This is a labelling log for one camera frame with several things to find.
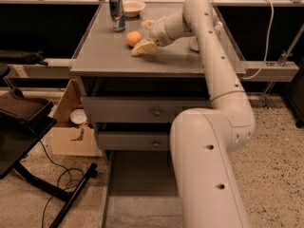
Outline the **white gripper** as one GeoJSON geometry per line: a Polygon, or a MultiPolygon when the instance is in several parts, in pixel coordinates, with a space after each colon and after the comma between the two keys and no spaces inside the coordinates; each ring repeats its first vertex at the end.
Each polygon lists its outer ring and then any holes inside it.
{"type": "Polygon", "coordinates": [[[152,39],[152,41],[142,39],[131,50],[133,56],[139,56],[141,54],[150,54],[155,52],[158,47],[166,47],[173,43],[173,40],[169,37],[166,31],[165,19],[166,17],[163,16],[157,21],[142,21],[142,27],[145,29],[150,29],[149,37],[152,39]]]}

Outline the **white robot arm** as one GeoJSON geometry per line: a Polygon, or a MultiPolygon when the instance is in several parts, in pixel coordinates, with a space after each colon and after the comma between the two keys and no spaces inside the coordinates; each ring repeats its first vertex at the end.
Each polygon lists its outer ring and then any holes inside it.
{"type": "Polygon", "coordinates": [[[171,125],[183,228],[251,228],[228,153],[250,141],[256,120],[216,35],[212,4],[185,0],[182,10],[153,24],[148,44],[165,47],[190,35],[197,39],[212,107],[184,110],[171,125]]]}

